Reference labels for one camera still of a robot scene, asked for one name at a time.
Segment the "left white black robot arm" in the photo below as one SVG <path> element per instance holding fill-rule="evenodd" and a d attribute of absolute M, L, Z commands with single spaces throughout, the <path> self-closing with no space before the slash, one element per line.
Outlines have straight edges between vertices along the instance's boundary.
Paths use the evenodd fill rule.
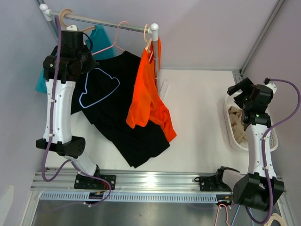
<path fill-rule="evenodd" d="M 97 165 L 84 153 L 86 141 L 71 134 L 71 103 L 78 77 L 98 63 L 87 47 L 81 31 L 61 31 L 59 43 L 43 62 L 47 87 L 47 122 L 38 149 L 52 151 L 66 158 L 85 177 L 85 184 L 96 189 L 101 177 L 96 174 Z"/>

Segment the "white plastic basket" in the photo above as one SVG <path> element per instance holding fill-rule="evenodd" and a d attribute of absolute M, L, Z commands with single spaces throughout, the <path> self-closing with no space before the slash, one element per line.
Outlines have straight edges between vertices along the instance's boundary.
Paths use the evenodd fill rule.
<path fill-rule="evenodd" d="M 226 129 L 227 129 L 229 141 L 230 141 L 232 148 L 237 151 L 248 152 L 248 141 L 243 141 L 241 143 L 238 143 L 236 141 L 236 139 L 234 137 L 232 125 L 230 122 L 230 116 L 229 116 L 229 108 L 230 107 L 233 106 L 233 107 L 238 108 L 238 105 L 234 101 L 234 97 L 238 96 L 239 94 L 240 94 L 239 92 L 236 92 L 232 96 L 226 95 L 225 100 L 224 100 L 224 105 L 223 105 L 223 113 L 224 113 L 225 125 L 226 125 Z M 277 137 L 275 129 L 273 129 L 270 132 L 269 138 L 270 138 L 270 140 L 269 140 L 270 150 L 273 152 L 278 148 L 278 137 Z"/>

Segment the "wooden hanger on floor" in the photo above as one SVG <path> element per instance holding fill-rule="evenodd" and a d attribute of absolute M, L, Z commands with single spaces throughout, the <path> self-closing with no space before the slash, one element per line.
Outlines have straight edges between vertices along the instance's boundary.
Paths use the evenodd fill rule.
<path fill-rule="evenodd" d="M 273 213 L 264 226 L 271 226 L 274 221 L 278 222 L 280 226 L 287 226 L 286 221 L 277 213 Z"/>

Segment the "pink hanger on floor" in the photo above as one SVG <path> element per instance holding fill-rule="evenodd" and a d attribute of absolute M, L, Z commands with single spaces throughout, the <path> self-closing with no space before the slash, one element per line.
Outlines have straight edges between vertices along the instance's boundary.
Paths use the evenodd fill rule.
<path fill-rule="evenodd" d="M 218 205 L 216 217 L 215 217 L 215 221 L 214 221 L 214 226 L 218 225 L 219 216 L 221 216 L 221 215 L 223 215 L 225 217 L 225 221 L 224 221 L 225 225 L 230 226 L 228 207 L 223 203 Z"/>

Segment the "metal clothes rack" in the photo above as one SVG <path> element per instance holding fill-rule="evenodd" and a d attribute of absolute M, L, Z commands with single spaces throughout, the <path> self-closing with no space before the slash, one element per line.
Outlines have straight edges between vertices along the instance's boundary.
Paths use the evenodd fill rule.
<path fill-rule="evenodd" d="M 92 18 L 88 18 L 88 17 L 84 17 L 84 16 L 74 15 L 73 11 L 68 8 L 62 10 L 61 12 L 56 12 L 56 11 L 50 10 L 48 8 L 48 6 L 41 1 L 39 1 L 38 4 L 39 4 L 39 8 L 40 8 L 43 16 L 45 17 L 45 19 L 47 21 L 52 21 L 52 19 L 55 16 L 58 16 L 60 25 L 64 29 L 66 29 L 66 27 L 68 26 L 63 21 L 65 18 L 74 20 L 74 21 L 86 22 L 86 23 L 91 23 L 94 25 L 103 25 L 103 26 L 114 27 L 114 28 L 116 28 L 117 25 L 119 24 L 119 23 L 115 23 L 115 22 L 104 21 L 104 20 L 99 20 L 99 19 L 92 19 Z M 158 35 L 159 26 L 156 23 L 153 23 L 150 26 L 146 25 L 144 28 L 142 28 L 142 27 L 138 27 L 138 26 L 122 24 L 120 26 L 120 29 L 134 31 L 134 32 L 141 32 L 144 35 L 146 35 L 146 34 L 151 35 L 150 39 L 146 39 L 146 37 L 144 37 L 144 41 L 146 43 L 145 50 L 147 52 L 151 53 L 151 57 L 153 58 L 154 70 L 155 70 L 155 73 L 154 73 L 155 83 L 156 83 L 156 87 L 157 87 L 159 96 L 161 99 L 163 99 L 165 97 L 165 94 L 166 94 L 166 91 L 168 88 L 168 81 L 163 81 L 163 83 L 161 85 L 159 83 L 159 74 L 160 74 L 160 57 L 159 57 L 160 42 L 159 42 L 159 35 Z"/>

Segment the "beige t shirt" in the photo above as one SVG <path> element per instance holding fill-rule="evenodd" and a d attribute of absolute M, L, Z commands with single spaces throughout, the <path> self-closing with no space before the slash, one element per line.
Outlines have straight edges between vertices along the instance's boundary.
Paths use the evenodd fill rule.
<path fill-rule="evenodd" d="M 248 137 L 246 135 L 246 132 L 244 131 L 243 122 L 241 120 L 243 111 L 239 108 L 231 106 L 228 112 L 235 140 L 239 144 L 248 141 Z"/>

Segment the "black t shirt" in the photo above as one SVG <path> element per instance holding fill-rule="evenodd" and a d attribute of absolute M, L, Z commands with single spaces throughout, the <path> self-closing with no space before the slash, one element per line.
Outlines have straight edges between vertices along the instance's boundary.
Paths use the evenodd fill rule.
<path fill-rule="evenodd" d="M 76 81 L 71 104 L 71 113 L 82 111 L 90 124 L 111 141 L 129 166 L 134 168 L 159 156 L 170 146 L 159 125 L 148 121 L 145 127 L 135 126 L 132 129 L 126 123 L 140 60 L 140 57 L 127 51 L 99 60 L 97 68 L 120 80 L 118 90 L 104 101 L 83 109 L 78 101 L 79 89 L 86 76 L 82 74 Z"/>

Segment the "aluminium mounting rail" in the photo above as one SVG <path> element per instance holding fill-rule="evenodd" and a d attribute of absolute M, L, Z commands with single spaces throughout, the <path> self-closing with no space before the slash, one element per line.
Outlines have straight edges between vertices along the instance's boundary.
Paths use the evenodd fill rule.
<path fill-rule="evenodd" d="M 85 185 L 74 169 L 63 169 L 51 182 L 45 182 L 36 173 L 31 190 L 39 193 L 41 200 L 108 202 L 169 202 L 169 203 L 233 203 L 229 189 L 217 189 L 212 173 L 143 172 L 103 170 L 102 178 L 111 185 L 100 182 L 95 188 Z"/>

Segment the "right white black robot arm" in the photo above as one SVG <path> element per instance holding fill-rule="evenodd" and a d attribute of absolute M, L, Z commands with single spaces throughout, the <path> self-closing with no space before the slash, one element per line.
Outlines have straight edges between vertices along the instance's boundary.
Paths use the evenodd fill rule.
<path fill-rule="evenodd" d="M 242 109 L 243 127 L 248 137 L 248 171 L 242 175 L 236 169 L 221 166 L 214 186 L 221 191 L 229 187 L 235 204 L 267 211 L 285 188 L 273 169 L 269 142 L 272 123 L 267 108 L 276 90 L 268 81 L 255 85 L 245 78 L 229 87 L 227 93 L 231 96 L 239 90 L 241 93 L 234 97 L 234 102 Z"/>

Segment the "orange t shirt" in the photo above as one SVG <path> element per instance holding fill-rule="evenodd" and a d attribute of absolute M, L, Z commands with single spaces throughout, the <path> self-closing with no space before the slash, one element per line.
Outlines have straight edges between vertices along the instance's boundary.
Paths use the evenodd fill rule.
<path fill-rule="evenodd" d="M 169 109 L 161 100 L 156 86 L 153 45 L 143 50 L 134 85 L 132 103 L 126 123 L 131 127 L 145 127 L 148 121 L 159 125 L 168 142 L 176 136 Z"/>

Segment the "light blue wire hanger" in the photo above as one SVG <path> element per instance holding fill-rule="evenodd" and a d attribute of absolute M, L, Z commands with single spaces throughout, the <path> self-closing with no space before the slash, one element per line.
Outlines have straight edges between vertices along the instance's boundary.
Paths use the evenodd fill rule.
<path fill-rule="evenodd" d="M 120 86 L 120 80 L 101 68 L 89 71 L 79 89 L 79 105 L 88 109 L 111 96 Z"/>

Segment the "blue hanger on floor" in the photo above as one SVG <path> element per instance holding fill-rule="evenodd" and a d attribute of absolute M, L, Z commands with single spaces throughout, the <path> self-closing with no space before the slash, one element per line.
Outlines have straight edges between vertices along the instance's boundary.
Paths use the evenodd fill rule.
<path fill-rule="evenodd" d="M 235 223 L 235 220 L 236 220 L 236 217 L 237 217 L 237 215 L 238 215 L 239 209 L 240 209 L 240 205 L 238 205 L 238 207 L 237 207 L 237 209 L 236 209 L 236 212 L 235 212 L 235 214 L 234 214 L 233 220 L 232 220 L 232 222 L 231 222 L 231 226 L 233 226 L 234 223 Z M 253 217 L 252 208 L 249 208 L 249 211 L 250 211 L 251 216 Z"/>

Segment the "pink wire hanger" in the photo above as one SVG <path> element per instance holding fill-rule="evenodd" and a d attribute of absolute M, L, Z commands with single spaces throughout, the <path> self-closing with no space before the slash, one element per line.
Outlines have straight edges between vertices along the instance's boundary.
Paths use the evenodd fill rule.
<path fill-rule="evenodd" d="M 99 51 L 97 51 L 97 52 L 92 53 L 92 55 L 96 55 L 96 54 L 99 54 L 99 53 L 101 53 L 101 52 L 107 51 L 107 50 L 109 50 L 109 49 L 111 49 L 111 48 L 113 48 L 113 47 L 117 47 L 119 50 L 121 50 L 121 51 L 123 51 L 123 52 L 125 51 L 123 48 L 121 48 L 121 47 L 119 47 L 119 46 L 117 45 L 119 28 L 120 28 L 120 26 L 121 26 L 122 24 L 128 25 L 128 21 L 126 21 L 126 20 L 121 21 L 121 22 L 117 25 L 116 33 L 115 33 L 115 39 L 114 39 L 113 44 L 112 44 L 111 46 L 109 46 L 109 47 L 106 47 L 106 48 L 104 48 L 104 49 L 101 49 L 101 50 L 99 50 Z"/>

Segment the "teal t shirt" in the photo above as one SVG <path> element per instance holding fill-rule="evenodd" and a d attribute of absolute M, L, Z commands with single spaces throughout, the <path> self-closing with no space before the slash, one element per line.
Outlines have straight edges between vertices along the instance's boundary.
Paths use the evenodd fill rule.
<path fill-rule="evenodd" d="M 112 45 L 112 42 L 111 42 L 109 36 L 107 35 L 106 30 L 101 25 L 95 25 L 95 26 L 86 28 L 83 30 L 83 32 L 86 34 L 89 34 L 89 37 L 92 40 L 92 43 L 93 43 L 92 53 L 95 53 L 97 51 L 100 51 L 100 50 Z M 98 61 L 98 60 L 109 59 L 114 56 L 115 56 L 114 49 L 110 48 L 108 50 L 105 50 L 103 52 L 95 54 L 94 59 L 96 61 Z M 44 69 L 41 70 L 39 79 L 38 79 L 36 87 L 35 87 L 35 91 L 42 93 L 42 94 L 47 94 L 47 87 L 46 87 L 45 78 L 43 77 L 43 75 L 44 75 Z"/>

